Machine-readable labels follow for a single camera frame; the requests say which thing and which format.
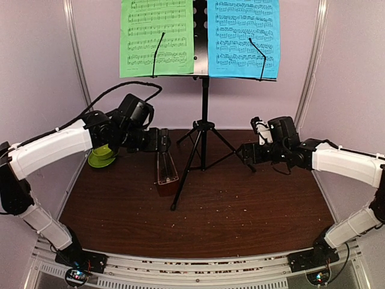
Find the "brown wooden metronome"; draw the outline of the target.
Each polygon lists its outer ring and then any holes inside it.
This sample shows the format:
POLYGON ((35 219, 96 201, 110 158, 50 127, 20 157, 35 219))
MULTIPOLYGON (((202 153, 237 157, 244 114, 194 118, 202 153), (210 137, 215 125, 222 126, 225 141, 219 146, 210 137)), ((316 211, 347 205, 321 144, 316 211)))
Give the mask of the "brown wooden metronome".
POLYGON ((175 195, 179 187, 179 175, 171 153, 158 152, 155 164, 155 186, 159 196, 175 195))

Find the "green sheet music page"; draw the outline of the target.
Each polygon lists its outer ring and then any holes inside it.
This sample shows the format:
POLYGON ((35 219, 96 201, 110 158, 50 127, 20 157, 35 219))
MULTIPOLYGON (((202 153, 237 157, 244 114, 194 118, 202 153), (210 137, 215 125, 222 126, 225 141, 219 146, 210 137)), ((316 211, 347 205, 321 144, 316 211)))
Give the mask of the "green sheet music page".
POLYGON ((193 29, 192 1, 122 1, 120 77, 192 74, 193 29))

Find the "blue sheet music page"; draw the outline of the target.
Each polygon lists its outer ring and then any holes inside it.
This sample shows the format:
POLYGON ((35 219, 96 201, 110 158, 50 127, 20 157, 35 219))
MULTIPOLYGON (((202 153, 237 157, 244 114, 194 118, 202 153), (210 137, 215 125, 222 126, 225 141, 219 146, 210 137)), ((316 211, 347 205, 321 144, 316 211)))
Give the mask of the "blue sheet music page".
POLYGON ((280 65, 280 4, 208 1, 208 75, 275 81, 280 65))

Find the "black music stand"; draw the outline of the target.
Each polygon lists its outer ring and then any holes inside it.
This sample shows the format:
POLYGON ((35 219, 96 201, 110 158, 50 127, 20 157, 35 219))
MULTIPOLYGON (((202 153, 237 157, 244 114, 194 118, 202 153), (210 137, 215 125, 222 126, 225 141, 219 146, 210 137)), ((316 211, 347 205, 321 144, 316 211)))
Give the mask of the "black music stand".
POLYGON ((241 148, 233 147, 215 128, 215 123, 208 121, 209 110, 209 73, 208 73, 208 29, 207 24, 207 1, 193 1, 192 6, 195 13, 193 14, 193 21, 196 24, 194 28, 194 74, 192 78, 194 80, 200 79, 202 81, 202 118, 195 120, 192 123, 192 128, 180 139, 176 141, 177 147, 179 147, 183 141, 190 139, 192 142, 192 149, 186 162, 182 176, 170 210, 175 211, 179 198, 181 196, 183 186, 190 171, 201 170, 205 171, 225 159, 236 155, 241 161, 244 160, 241 155, 241 148), (225 156, 219 158, 211 164, 207 164, 207 144, 208 133, 213 133, 230 152, 225 156))

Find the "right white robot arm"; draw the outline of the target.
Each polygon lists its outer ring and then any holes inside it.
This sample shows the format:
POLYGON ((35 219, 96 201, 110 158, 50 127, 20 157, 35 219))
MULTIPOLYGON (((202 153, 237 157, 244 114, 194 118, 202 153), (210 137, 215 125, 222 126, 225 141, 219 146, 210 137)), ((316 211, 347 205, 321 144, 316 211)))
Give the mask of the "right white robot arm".
POLYGON ((244 164, 284 163, 288 169, 299 167, 334 173, 376 189, 370 204, 347 220, 334 224, 316 239, 308 254, 312 265, 322 265, 331 257, 331 252, 346 241, 384 224, 384 155, 346 149, 328 139, 301 141, 290 116, 267 122, 255 117, 250 123, 258 140, 240 146, 244 164))

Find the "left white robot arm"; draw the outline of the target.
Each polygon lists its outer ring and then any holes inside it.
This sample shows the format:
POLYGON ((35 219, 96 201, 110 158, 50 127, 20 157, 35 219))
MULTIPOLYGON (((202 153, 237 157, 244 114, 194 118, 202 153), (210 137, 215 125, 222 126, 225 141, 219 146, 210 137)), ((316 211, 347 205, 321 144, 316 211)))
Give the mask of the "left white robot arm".
POLYGON ((60 159, 104 145, 115 151, 166 152, 170 147, 167 129, 151 128, 154 108, 128 94, 118 108, 108 113, 92 111, 74 122, 35 140, 1 144, 1 207, 20 217, 73 267, 86 263, 76 234, 55 220, 31 195, 26 180, 31 173, 60 159))

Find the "green bowl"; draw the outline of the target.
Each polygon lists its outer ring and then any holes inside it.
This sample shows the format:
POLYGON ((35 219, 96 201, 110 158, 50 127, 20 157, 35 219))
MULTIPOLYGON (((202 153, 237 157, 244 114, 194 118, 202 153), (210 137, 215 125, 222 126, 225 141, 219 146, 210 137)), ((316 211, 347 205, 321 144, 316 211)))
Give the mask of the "green bowl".
POLYGON ((113 151, 109 148, 107 144, 93 149, 91 152, 92 156, 96 157, 98 160, 107 160, 113 155, 113 151))

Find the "green saucer plate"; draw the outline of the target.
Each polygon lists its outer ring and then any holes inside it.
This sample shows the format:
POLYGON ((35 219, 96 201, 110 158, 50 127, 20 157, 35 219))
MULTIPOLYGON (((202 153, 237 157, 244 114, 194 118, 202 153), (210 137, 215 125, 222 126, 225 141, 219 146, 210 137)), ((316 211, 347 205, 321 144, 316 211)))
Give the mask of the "green saucer plate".
POLYGON ((111 156, 111 158, 109 158, 107 160, 98 160, 96 157, 94 157, 94 156, 92 156, 92 154, 90 154, 88 156, 87 162, 91 167, 100 169, 100 168, 104 168, 104 167, 112 164, 115 161, 116 157, 117 157, 117 154, 113 152, 113 155, 111 156))

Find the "aluminium front rail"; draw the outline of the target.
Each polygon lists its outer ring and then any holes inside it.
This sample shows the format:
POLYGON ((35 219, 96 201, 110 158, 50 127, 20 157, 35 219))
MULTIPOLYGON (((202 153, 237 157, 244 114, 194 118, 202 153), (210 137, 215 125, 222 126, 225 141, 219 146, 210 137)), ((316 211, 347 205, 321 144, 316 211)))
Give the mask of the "aluminium front rail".
POLYGON ((233 258, 177 259, 107 253, 102 273, 81 288, 372 288, 356 241, 337 250, 329 265, 293 271, 289 252, 233 258))

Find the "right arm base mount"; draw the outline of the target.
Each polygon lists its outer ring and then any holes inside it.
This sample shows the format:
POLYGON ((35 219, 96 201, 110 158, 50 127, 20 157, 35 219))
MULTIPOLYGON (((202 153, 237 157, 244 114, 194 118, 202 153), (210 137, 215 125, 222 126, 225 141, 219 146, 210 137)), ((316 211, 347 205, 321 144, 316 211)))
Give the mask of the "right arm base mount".
POLYGON ((307 281, 316 287, 326 286, 332 279, 331 264, 340 260, 337 252, 316 253, 315 249, 288 255, 291 272, 305 272, 307 281))

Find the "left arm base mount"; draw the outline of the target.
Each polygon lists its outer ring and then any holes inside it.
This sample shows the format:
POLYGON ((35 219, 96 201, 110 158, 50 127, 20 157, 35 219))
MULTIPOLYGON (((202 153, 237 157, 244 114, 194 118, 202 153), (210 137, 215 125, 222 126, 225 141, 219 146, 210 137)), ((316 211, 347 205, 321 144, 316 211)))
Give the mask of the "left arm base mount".
POLYGON ((79 261, 71 261, 63 252, 58 251, 55 262, 68 266, 64 280, 70 287, 85 285, 93 273, 103 273, 108 257, 102 253, 84 251, 79 261))

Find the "left aluminium corner post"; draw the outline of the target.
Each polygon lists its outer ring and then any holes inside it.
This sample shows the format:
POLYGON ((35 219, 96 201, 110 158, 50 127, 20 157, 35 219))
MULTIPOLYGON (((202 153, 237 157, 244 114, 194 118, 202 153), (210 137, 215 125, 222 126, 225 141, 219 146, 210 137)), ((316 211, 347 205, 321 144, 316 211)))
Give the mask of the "left aluminium corner post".
POLYGON ((63 0, 64 15, 67 23, 67 29, 69 31, 70 42, 72 46, 73 57, 76 66, 76 73, 78 76, 79 85, 82 91, 82 96, 87 105, 91 104, 90 92, 85 76, 84 66, 82 63, 80 47, 78 43, 78 36, 76 33, 76 23, 73 14, 73 1, 63 0))

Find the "aluminium corner post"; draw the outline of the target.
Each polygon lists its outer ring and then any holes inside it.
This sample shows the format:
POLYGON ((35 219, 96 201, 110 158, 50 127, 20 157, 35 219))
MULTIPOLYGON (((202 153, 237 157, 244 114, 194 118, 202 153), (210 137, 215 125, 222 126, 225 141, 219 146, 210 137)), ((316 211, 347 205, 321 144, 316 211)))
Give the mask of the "aluminium corner post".
POLYGON ((325 34, 327 29, 327 15, 330 1, 318 1, 318 11, 313 34, 312 48, 309 57, 309 63, 301 91, 300 100, 295 115, 295 126, 300 130, 303 125, 309 109, 310 100, 316 83, 316 70, 321 61, 322 50, 324 47, 325 34))
POLYGON ((82 91, 82 96, 87 105, 91 104, 90 92, 85 76, 84 66, 82 63, 80 47, 78 43, 78 36, 76 33, 76 23, 73 14, 73 1, 63 0, 64 15, 67 23, 67 29, 69 31, 70 42, 72 46, 73 57, 76 66, 76 73, 78 76, 79 85, 82 91))

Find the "right aluminium corner post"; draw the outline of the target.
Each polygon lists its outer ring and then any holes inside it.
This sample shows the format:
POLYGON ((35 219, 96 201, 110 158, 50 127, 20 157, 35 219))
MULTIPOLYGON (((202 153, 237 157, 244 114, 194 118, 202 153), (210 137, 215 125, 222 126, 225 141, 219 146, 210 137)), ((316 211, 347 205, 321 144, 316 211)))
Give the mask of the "right aluminium corner post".
POLYGON ((295 126, 300 130, 303 125, 309 109, 310 100, 316 83, 316 70, 321 61, 322 50, 324 47, 325 34, 327 29, 327 15, 330 1, 318 1, 318 11, 313 34, 312 48, 309 57, 309 63, 301 91, 300 100, 295 115, 295 126))

